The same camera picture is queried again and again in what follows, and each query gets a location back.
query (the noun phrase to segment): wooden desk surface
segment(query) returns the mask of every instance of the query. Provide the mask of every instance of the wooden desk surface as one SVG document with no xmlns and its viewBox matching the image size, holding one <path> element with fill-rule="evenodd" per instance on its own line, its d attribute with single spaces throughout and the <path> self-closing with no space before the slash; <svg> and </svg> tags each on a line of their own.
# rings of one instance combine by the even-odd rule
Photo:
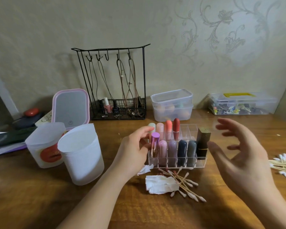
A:
<svg viewBox="0 0 286 229">
<path fill-rule="evenodd" d="M 182 123 L 209 127 L 212 130 L 211 139 L 225 148 L 236 139 L 223 138 L 215 130 L 216 118 L 207 111 L 193 110 L 191 119 Z M 286 153 L 286 122 L 273 115 L 231 118 L 254 132 L 270 158 Z M 94 122 L 105 169 L 112 163 L 121 139 L 151 122 L 155 122 L 151 111 L 145 121 Z M 227 151 L 229 157 L 236 153 Z M 207 158 L 205 168 L 191 170 L 189 175 L 190 179 L 199 183 L 195 192 L 203 196 L 207 203 L 197 203 L 179 193 L 173 198 L 169 194 L 148 194 L 145 175 L 133 177 L 118 197 L 109 228 L 263 228 L 249 208 L 225 185 L 210 152 Z M 157 173 L 153 170 L 148 175 Z M 286 178 L 274 171 L 273 176 L 286 199 Z M 0 229 L 55 228 L 95 182 L 76 186 L 72 184 L 64 164 L 40 169 L 27 150 L 2 155 Z"/>
</svg>

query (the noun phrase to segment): floral wall pattern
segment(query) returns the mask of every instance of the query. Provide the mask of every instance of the floral wall pattern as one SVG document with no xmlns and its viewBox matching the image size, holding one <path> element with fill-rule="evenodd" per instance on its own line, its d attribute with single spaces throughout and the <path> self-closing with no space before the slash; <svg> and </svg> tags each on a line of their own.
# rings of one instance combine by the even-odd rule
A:
<svg viewBox="0 0 286 229">
<path fill-rule="evenodd" d="M 85 88 L 72 47 L 148 43 L 148 96 L 186 88 L 199 107 L 212 92 L 280 99 L 286 88 L 286 0 L 0 0 L 0 77 L 21 111 L 49 109 L 57 91 Z M 116 55 L 109 57 L 107 84 L 120 98 Z M 141 51 L 132 57 L 140 77 Z M 99 83 L 98 96 L 108 95 Z"/>
</svg>

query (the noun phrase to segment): crumpled tissue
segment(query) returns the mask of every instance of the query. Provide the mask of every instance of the crumpled tissue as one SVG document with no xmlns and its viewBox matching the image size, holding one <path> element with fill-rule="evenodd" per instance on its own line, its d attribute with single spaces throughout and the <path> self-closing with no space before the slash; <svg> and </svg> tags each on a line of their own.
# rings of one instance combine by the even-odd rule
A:
<svg viewBox="0 0 286 229">
<path fill-rule="evenodd" d="M 153 168 L 154 168 L 153 164 L 151 164 L 151 165 L 144 165 L 144 167 L 141 169 L 141 171 L 137 175 L 139 176 L 140 174 L 148 173 Z"/>
<path fill-rule="evenodd" d="M 150 175 L 145 177 L 146 190 L 150 194 L 165 194 L 179 190 L 179 184 L 173 177 Z"/>
</svg>

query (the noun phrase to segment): hand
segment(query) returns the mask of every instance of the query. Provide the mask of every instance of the hand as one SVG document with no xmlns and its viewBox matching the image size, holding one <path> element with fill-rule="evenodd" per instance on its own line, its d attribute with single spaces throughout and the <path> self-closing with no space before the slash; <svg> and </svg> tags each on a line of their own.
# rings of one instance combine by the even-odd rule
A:
<svg viewBox="0 0 286 229">
<path fill-rule="evenodd" d="M 222 133 L 223 136 L 235 136 L 240 142 L 239 145 L 227 147 L 229 150 L 240 150 L 232 159 L 227 158 L 216 143 L 208 142 L 208 148 L 227 186 L 242 200 L 247 197 L 252 200 L 265 196 L 266 193 L 278 192 L 267 152 L 255 135 L 234 120 L 219 118 L 218 122 L 218 130 L 228 130 Z"/>
<path fill-rule="evenodd" d="M 141 127 L 122 139 L 118 153 L 110 168 L 125 177 L 126 182 L 143 168 L 147 152 L 150 149 L 150 143 L 147 143 L 144 139 L 149 138 L 148 131 L 152 130 L 154 130 L 154 127 Z"/>
</svg>

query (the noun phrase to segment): clear plastic box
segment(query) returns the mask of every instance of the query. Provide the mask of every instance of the clear plastic box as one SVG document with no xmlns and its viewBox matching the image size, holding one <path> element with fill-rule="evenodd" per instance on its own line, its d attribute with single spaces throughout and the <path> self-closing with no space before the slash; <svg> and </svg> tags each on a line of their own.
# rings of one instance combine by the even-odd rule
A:
<svg viewBox="0 0 286 229">
<path fill-rule="evenodd" d="M 263 92 L 213 93 L 208 106 L 214 115 L 266 115 L 277 102 Z"/>
<path fill-rule="evenodd" d="M 198 127 L 195 124 L 192 125 L 180 125 L 179 138 L 175 140 L 177 142 L 177 150 L 178 144 L 180 140 L 185 140 L 187 143 L 189 140 L 196 140 L 198 133 Z M 178 169 L 180 165 L 177 164 L 178 159 L 183 159 L 184 163 L 182 164 L 185 168 L 204 168 L 206 164 L 206 157 L 197 157 L 196 152 L 194 157 L 187 156 L 187 148 L 186 148 L 186 157 L 168 157 L 168 144 L 169 141 L 174 138 L 173 132 L 169 135 L 165 135 L 164 140 L 167 142 L 167 156 L 166 158 L 152 158 L 150 155 L 150 151 L 148 152 L 148 162 L 149 165 L 153 164 L 154 168 L 170 168 L 170 169 Z"/>
<path fill-rule="evenodd" d="M 162 92 L 151 96 L 156 121 L 191 118 L 193 94 L 185 89 Z"/>
</svg>

